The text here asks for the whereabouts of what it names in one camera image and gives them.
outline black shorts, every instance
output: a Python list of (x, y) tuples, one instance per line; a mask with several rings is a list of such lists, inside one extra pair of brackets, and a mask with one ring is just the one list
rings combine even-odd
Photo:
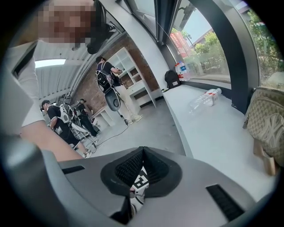
[(74, 146), (76, 146), (80, 140), (77, 140), (75, 138), (75, 136), (73, 135), (73, 133), (71, 132), (71, 130), (69, 131), (66, 131), (66, 132), (62, 132), (60, 135), (59, 135), (66, 143), (68, 144), (73, 144)]

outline person in black shirt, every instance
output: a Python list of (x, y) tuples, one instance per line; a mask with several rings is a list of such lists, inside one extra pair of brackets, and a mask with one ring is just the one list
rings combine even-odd
[(89, 111), (86, 109), (84, 105), (85, 102), (86, 100), (82, 98), (80, 99), (79, 104), (77, 105), (77, 108), (81, 113), (81, 115), (79, 115), (79, 118), (81, 120), (82, 125), (86, 127), (86, 129), (91, 133), (92, 136), (96, 137), (98, 133), (95, 131), (93, 125), (89, 121), (88, 115), (86, 113)]
[(107, 62), (105, 58), (99, 56), (96, 58), (96, 63), (98, 64), (97, 70), (103, 70), (108, 75), (111, 76), (112, 80), (114, 81), (113, 85), (117, 92), (119, 93), (119, 97), (123, 102), (121, 102), (121, 112), (122, 115), (127, 119), (128, 123), (131, 125), (133, 121), (138, 122), (142, 119), (142, 115), (138, 115), (135, 106), (130, 98), (129, 94), (125, 86), (123, 85), (122, 80), (116, 74), (122, 73), (122, 70), (116, 69), (112, 64)]
[(84, 145), (77, 140), (73, 133), (71, 132), (68, 124), (65, 124), (59, 117), (61, 116), (60, 108), (58, 106), (50, 104), (48, 100), (44, 100), (41, 103), (41, 107), (45, 112), (47, 112), (51, 122), (50, 128), (54, 129), (57, 134), (68, 144), (73, 144), (77, 146), (78, 149), (83, 152), (84, 158), (88, 158), (91, 156), (90, 152), (87, 152)]

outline white pants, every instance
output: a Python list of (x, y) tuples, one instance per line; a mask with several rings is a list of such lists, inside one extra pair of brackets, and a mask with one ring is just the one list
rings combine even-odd
[(130, 98), (126, 88), (124, 85), (115, 87), (117, 92), (119, 93), (120, 98), (122, 99), (119, 112), (124, 116), (127, 120), (132, 120), (137, 118), (137, 112), (135, 110), (134, 104), (132, 99)]

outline beige handbag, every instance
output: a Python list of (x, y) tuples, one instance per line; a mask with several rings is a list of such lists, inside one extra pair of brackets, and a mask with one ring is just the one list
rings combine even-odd
[(284, 167), (284, 92), (265, 87), (256, 88), (246, 113), (243, 128), (254, 141), (254, 153), (264, 159), (270, 175), (275, 175), (275, 162)]

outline water bottle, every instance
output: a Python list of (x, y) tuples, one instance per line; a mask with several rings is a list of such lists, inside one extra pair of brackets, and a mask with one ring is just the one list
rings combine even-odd
[(218, 100), (218, 96), (222, 93), (220, 88), (210, 89), (206, 91), (203, 95), (192, 100), (189, 103), (189, 113), (195, 114), (198, 110), (202, 110), (205, 106), (213, 106)]
[(182, 81), (182, 80), (183, 80), (183, 76), (182, 76), (182, 74), (181, 74), (181, 68), (180, 68), (180, 66), (179, 66), (179, 63), (177, 63), (177, 64), (175, 65), (175, 70), (176, 70), (176, 73), (177, 73), (177, 75), (178, 75), (179, 80)]
[(185, 64), (183, 62), (179, 62), (179, 68), (180, 72), (182, 74), (183, 80), (188, 81), (189, 80), (189, 71), (186, 68)]

